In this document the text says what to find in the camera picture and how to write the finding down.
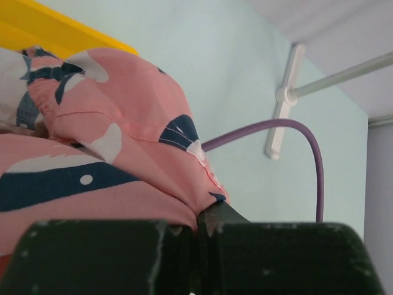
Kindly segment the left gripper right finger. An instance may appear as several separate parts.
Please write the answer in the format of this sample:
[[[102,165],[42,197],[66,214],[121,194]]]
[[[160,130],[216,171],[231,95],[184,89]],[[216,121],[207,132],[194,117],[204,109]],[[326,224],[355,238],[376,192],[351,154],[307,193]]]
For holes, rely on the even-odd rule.
[[[198,217],[203,294],[383,294],[363,241],[340,223],[250,222],[219,202]]]

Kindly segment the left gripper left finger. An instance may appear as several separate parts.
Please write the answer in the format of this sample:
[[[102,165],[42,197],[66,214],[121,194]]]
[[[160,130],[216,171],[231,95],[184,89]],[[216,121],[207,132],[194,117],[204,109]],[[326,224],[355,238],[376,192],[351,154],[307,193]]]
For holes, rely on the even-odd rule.
[[[164,221],[33,224],[1,278],[2,294],[188,294],[188,227]]]

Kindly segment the pink patterned shorts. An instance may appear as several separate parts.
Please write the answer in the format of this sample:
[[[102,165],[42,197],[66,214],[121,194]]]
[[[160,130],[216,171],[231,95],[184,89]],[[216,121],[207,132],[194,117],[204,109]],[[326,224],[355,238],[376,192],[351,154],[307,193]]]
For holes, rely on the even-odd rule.
[[[49,219],[162,219],[195,229],[228,200],[181,87],[95,48],[1,49],[1,253]]]

